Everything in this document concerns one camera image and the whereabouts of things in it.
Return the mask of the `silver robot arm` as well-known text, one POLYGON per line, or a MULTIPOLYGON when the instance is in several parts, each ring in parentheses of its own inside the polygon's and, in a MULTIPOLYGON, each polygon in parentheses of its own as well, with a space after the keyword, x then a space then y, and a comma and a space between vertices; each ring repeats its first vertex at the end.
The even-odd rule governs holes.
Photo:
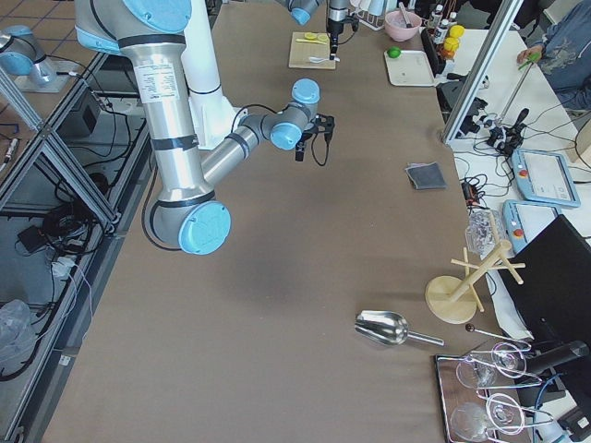
POLYGON ((261 142, 292 150, 331 118, 319 85, 299 79, 279 112, 248 114, 223 95, 207 7, 201 1, 78 1, 79 42, 127 58, 162 180, 148 223, 163 246, 216 251, 231 230, 216 184, 261 142))
POLYGON ((344 32, 344 27, 350 25, 352 32, 356 33, 359 27, 358 16, 349 11, 349 2, 344 0, 278 0, 278 4, 284 6, 291 17, 299 25, 306 25, 312 16, 323 6, 326 6, 326 31, 329 37, 329 59, 337 60, 337 51, 341 43, 339 38, 344 32))

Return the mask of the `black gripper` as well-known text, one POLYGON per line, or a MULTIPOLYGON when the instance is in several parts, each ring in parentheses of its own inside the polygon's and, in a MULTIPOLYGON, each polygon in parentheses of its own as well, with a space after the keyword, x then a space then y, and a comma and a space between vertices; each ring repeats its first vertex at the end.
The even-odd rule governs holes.
POLYGON ((344 32, 345 25, 350 25, 352 31, 357 32, 359 26, 358 16, 351 14, 347 8, 330 8, 327 13, 326 25, 327 32, 330 34, 329 58, 330 60, 335 61, 339 46, 339 35, 344 32))
POLYGON ((315 118, 304 128, 302 132, 303 143, 295 146, 295 161, 302 162, 305 159, 306 143, 313 136, 324 135, 326 144, 332 141, 334 130, 334 117, 327 114, 317 114, 315 118))

